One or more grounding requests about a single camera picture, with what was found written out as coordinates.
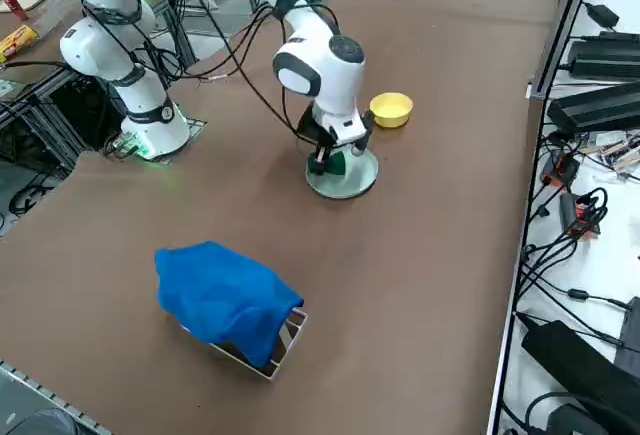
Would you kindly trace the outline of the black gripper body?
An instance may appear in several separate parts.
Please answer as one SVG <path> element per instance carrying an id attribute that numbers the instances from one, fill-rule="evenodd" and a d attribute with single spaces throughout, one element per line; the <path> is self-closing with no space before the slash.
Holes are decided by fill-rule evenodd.
<path id="1" fill-rule="evenodd" d="M 299 119 L 298 134 L 309 139 L 318 149 L 331 151 L 334 147 L 333 134 L 314 119 L 312 108 L 307 108 Z"/>

